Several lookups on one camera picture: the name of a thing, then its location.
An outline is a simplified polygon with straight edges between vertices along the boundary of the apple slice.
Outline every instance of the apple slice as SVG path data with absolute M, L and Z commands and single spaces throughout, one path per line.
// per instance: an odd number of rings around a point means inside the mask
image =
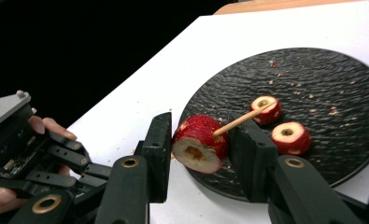
M 172 153 L 186 167 L 204 174 L 217 172 L 228 155 L 228 133 L 214 136 L 221 124 L 208 115 L 185 119 L 173 135 Z
M 281 105 L 280 102 L 277 100 L 277 98 L 273 96 L 260 96 L 251 103 L 250 110 L 256 110 L 262 107 L 263 105 L 267 105 L 272 102 L 276 104 L 273 104 L 268 108 L 264 109 L 264 111 L 262 111 L 259 115 L 253 118 L 253 120 L 257 124 L 266 125 L 279 119 L 282 114 Z
M 272 130 L 272 141 L 280 155 L 301 156 L 311 145 L 311 137 L 306 127 L 295 121 L 277 125 Z

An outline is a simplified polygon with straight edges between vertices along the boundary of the wooden skewer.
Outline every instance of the wooden skewer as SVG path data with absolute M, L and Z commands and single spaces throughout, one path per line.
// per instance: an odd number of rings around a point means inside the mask
M 224 125 L 223 127 L 217 129 L 216 131 L 213 132 L 213 136 L 219 136 L 220 134 L 222 133 L 225 133 L 225 132 L 228 132 L 229 130 L 231 130 L 232 128 L 236 127 L 237 125 L 245 122 L 246 120 L 248 119 L 252 119 L 254 117 L 256 117 L 257 115 L 259 115 L 261 112 L 264 111 L 264 109 L 268 108 L 269 106 L 271 105 L 274 105 L 276 104 L 277 102 L 272 102 L 272 103 L 269 103 L 267 105 L 263 105 L 255 110 L 252 110 L 250 112 L 248 112 L 247 114 L 243 115 L 242 117 Z

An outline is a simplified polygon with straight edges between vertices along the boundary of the round black plate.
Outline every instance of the round black plate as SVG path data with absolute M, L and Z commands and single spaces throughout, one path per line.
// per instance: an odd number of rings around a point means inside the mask
M 208 114 L 222 124 L 231 112 L 245 114 L 257 97 L 273 95 L 283 116 L 262 127 L 299 121 L 312 135 L 303 158 L 335 187 L 369 163 L 369 67 L 326 49 L 277 49 L 251 56 L 218 72 L 186 105 L 180 122 Z M 213 175 L 188 169 L 217 193 L 246 201 L 229 160 Z

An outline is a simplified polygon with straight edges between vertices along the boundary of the white surface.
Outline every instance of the white surface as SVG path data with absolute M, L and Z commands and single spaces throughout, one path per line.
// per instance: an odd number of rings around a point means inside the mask
M 93 162 L 112 165 L 133 153 L 154 116 L 171 111 L 175 130 L 192 95 L 220 70 L 293 47 L 336 50 L 369 65 L 369 1 L 200 17 L 69 129 Z M 366 203 L 369 166 L 337 189 Z M 266 208 L 206 189 L 172 160 L 167 201 L 151 205 L 150 222 L 271 223 Z

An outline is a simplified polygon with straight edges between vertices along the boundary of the dark background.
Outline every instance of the dark background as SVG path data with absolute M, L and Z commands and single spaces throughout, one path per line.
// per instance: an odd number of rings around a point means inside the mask
M 28 91 L 38 116 L 68 127 L 199 16 L 232 2 L 0 0 L 0 97 Z

